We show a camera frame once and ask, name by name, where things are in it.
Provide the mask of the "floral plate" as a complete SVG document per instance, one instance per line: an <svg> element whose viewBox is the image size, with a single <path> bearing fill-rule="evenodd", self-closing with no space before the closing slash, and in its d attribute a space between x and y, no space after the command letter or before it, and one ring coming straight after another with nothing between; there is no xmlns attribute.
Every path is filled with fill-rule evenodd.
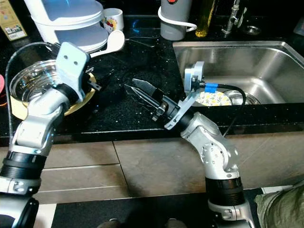
<svg viewBox="0 0 304 228"><path fill-rule="evenodd" d="M201 104L202 106L232 105L230 98L220 91L216 91L214 93L201 92L196 98L196 103Z"/></svg>

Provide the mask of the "dark left robot foot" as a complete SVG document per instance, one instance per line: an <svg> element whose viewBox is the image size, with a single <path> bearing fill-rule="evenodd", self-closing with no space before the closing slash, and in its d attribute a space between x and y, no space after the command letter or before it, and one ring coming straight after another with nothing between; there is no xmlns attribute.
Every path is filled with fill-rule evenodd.
<svg viewBox="0 0 304 228"><path fill-rule="evenodd" d="M111 218L108 221L104 221L96 228L121 228L122 223L117 218Z"/></svg>

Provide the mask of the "yellow carton box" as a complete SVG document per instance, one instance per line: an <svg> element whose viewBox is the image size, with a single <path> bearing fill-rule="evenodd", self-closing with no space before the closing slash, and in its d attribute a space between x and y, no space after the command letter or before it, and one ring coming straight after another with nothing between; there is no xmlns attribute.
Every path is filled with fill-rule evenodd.
<svg viewBox="0 0 304 228"><path fill-rule="evenodd" d="M28 36L9 0L0 0L0 28L9 41Z"/></svg>

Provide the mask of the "steel sink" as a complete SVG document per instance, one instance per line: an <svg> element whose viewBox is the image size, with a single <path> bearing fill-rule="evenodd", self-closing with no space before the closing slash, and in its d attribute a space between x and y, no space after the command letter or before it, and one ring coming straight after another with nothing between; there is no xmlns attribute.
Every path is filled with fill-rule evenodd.
<svg viewBox="0 0 304 228"><path fill-rule="evenodd" d="M205 82L237 86L259 104L304 103L304 57L283 41L173 43L180 71L204 62Z"/></svg>

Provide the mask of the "pale yellow plate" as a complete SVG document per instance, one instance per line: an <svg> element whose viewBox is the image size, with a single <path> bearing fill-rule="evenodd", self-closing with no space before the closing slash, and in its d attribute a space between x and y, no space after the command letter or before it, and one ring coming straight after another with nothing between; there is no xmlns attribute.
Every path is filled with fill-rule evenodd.
<svg viewBox="0 0 304 228"><path fill-rule="evenodd" d="M64 115L65 116L70 115L70 114L78 111L78 109L85 106L85 104L87 104L87 102L89 102L89 100L91 100L91 98L93 98L94 93L95 93L95 89L91 88L89 93L87 93L85 95L85 99L80 103L72 105L67 110L67 112L64 113ZM12 114L15 117L17 117L18 119L24 120L26 118L26 116L28 115L28 105L25 104L22 101L19 101L19 100L15 99L14 97L9 97L9 98L10 98L10 105L11 105Z"/></svg>

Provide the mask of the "grey drawer front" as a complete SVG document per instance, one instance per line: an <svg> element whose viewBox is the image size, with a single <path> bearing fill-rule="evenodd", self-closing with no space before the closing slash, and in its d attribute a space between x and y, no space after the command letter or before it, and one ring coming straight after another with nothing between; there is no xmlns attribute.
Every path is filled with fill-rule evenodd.
<svg viewBox="0 0 304 228"><path fill-rule="evenodd" d="M118 164L112 142L55 144L45 162L46 169Z"/></svg>
<svg viewBox="0 0 304 228"><path fill-rule="evenodd" d="M39 200L41 204L72 203L89 200L112 200L130 197L128 187L126 187L126 185L43 191L34 196L34 198Z"/></svg>
<svg viewBox="0 0 304 228"><path fill-rule="evenodd" d="M119 164L44 169L40 191L126 185Z"/></svg>

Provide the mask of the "white rice spoon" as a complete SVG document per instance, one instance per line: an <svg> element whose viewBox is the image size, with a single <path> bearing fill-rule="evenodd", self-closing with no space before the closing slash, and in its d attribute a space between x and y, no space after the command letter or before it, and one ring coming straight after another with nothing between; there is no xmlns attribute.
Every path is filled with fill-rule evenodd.
<svg viewBox="0 0 304 228"><path fill-rule="evenodd" d="M121 30L114 30L113 32L109 33L106 49L91 53L90 57L95 58L100 55L117 52L124 47L124 40L124 33Z"/></svg>

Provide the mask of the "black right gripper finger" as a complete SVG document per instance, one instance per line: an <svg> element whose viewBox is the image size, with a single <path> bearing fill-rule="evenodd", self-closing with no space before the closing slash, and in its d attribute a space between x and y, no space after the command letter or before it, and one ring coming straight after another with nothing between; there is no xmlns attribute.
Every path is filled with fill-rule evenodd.
<svg viewBox="0 0 304 228"><path fill-rule="evenodd" d="M153 100L134 85L124 85L124 89L133 100L145 106L146 109L153 111L161 108L162 101Z"/></svg>
<svg viewBox="0 0 304 228"><path fill-rule="evenodd" d="M151 83L133 78L132 82L134 83L135 87L143 91L148 97L152 98L156 101L162 101L165 93L161 90L152 85Z"/></svg>

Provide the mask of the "yellow oil bottle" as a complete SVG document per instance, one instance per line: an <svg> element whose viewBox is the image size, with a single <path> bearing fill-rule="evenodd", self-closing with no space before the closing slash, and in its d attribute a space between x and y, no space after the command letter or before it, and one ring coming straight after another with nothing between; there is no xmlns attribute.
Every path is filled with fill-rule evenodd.
<svg viewBox="0 0 304 228"><path fill-rule="evenodd" d="M216 0L200 0L199 4L199 20L197 23L197 29L195 30L195 36L203 38L207 36L209 32L211 17L215 9Z"/></svg>

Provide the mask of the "grey thermos jug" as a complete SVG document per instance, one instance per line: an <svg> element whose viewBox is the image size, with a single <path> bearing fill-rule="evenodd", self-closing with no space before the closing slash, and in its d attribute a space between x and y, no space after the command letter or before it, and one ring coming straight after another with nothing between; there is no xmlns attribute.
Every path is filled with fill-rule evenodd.
<svg viewBox="0 0 304 228"><path fill-rule="evenodd" d="M192 0L161 0L158 17L161 19L161 37L179 41L186 32L197 29L196 24L188 22Z"/></svg>

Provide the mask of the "steel faucet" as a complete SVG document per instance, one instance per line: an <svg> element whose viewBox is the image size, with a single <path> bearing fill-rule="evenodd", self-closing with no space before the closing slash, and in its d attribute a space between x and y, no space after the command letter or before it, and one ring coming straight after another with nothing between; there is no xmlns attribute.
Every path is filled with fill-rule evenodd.
<svg viewBox="0 0 304 228"><path fill-rule="evenodd" d="M224 28L222 28L222 33L228 36L237 28L241 27L243 21L245 21L245 15L247 13L247 7L240 6L241 0L234 0L234 3L231 7L231 14L228 18L227 24Z"/></svg>

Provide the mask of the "white tiered storage container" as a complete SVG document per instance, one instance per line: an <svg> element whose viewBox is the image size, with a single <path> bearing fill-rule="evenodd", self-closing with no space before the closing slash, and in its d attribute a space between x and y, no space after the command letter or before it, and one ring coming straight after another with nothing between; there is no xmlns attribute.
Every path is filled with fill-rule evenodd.
<svg viewBox="0 0 304 228"><path fill-rule="evenodd" d="M108 41L101 25L102 4L96 0L24 0L40 36L46 43L72 43L95 52Z"/></svg>

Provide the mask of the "olive green fabric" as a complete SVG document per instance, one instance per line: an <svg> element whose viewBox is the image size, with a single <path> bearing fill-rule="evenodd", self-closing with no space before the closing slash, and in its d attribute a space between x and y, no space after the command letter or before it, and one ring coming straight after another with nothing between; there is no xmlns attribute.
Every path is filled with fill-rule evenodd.
<svg viewBox="0 0 304 228"><path fill-rule="evenodd" d="M254 202L261 228L304 228L304 185L257 195Z"/></svg>

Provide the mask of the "dark right robot foot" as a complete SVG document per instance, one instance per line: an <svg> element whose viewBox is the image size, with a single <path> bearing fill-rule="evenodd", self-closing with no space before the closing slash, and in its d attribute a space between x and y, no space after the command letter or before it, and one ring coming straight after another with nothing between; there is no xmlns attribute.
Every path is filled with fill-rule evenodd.
<svg viewBox="0 0 304 228"><path fill-rule="evenodd" d="M165 223L164 228L187 228L186 224L178 219L170 218Z"/></svg>

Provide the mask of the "white printed mug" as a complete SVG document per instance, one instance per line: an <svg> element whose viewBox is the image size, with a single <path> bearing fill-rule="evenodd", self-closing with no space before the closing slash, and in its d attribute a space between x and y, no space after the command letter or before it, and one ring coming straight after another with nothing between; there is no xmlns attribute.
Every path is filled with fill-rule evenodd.
<svg viewBox="0 0 304 228"><path fill-rule="evenodd" d="M109 32L122 31L124 28L123 11L118 8L107 8L103 10L104 28Z"/></svg>

